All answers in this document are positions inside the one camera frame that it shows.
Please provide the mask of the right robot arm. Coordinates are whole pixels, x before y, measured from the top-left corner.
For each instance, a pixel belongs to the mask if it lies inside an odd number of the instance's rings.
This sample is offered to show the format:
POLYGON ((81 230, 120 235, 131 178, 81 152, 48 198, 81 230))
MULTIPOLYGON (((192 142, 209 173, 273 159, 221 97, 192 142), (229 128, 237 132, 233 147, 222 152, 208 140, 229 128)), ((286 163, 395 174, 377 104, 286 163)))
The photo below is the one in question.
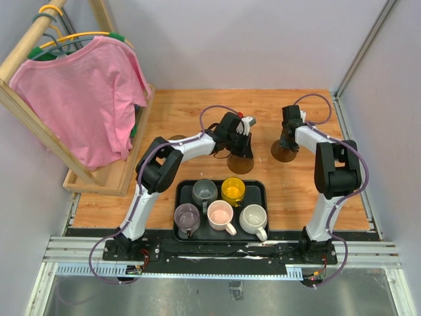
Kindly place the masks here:
POLYGON ((273 156, 288 163, 301 147, 315 154, 314 184, 318 200, 309 223, 303 228, 296 250, 305 263, 314 263, 332 252, 332 230, 345 198, 362 184, 357 145, 339 141, 305 122, 298 105, 282 108, 282 133, 272 144, 273 156))

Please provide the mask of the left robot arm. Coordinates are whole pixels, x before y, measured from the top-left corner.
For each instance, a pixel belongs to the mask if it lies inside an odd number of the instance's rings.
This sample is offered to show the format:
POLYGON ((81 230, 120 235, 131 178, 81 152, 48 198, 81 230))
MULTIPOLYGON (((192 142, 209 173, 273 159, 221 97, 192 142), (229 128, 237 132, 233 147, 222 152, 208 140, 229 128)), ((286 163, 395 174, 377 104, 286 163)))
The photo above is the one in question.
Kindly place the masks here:
POLYGON ((141 252, 141 239, 155 202, 173 183, 183 162, 212 155, 226 149, 231 155, 252 158, 251 127, 256 118, 227 112, 213 127, 181 140, 157 137, 136 167, 136 190, 125 219, 113 238, 118 253, 126 260, 136 259, 141 252))

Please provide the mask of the brown wooden coaster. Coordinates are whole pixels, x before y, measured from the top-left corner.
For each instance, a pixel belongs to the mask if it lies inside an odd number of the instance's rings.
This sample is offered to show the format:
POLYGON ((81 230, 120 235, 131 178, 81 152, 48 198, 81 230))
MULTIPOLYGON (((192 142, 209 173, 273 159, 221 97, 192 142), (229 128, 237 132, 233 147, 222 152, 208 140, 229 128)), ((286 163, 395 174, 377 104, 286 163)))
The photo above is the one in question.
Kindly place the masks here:
POLYGON ((283 163, 291 162, 292 160, 294 160, 294 158, 296 158, 297 155, 296 152, 290 149, 283 148, 278 140, 272 143, 271 154, 273 158, 283 163))
POLYGON ((230 155, 227 159, 227 166, 235 174, 247 174, 254 167, 254 159, 230 155))
POLYGON ((185 136, 184 136, 184 135, 174 135, 174 136, 171 136, 171 137, 168 139, 168 141, 182 140, 182 139, 184 139, 184 138, 185 138, 185 136))

